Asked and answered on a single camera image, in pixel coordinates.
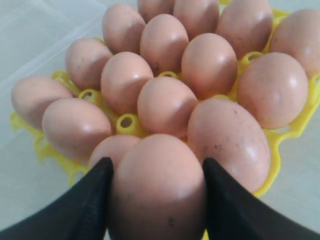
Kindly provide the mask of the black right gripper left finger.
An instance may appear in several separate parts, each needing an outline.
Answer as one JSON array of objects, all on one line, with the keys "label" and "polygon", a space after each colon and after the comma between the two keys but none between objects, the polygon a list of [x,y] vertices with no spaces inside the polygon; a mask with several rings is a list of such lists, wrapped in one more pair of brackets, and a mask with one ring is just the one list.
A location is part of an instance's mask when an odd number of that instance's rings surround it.
[{"label": "black right gripper left finger", "polygon": [[107,202],[114,173],[102,158],[54,202],[1,230],[2,240],[102,240],[108,226]]}]

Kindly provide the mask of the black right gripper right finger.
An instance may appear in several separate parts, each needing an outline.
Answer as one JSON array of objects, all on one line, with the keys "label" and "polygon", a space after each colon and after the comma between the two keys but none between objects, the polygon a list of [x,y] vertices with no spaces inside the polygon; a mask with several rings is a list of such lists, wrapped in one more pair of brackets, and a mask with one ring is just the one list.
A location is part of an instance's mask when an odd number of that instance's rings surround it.
[{"label": "black right gripper right finger", "polygon": [[215,159],[203,162],[210,240],[318,240],[319,233],[278,213],[239,184]]}]

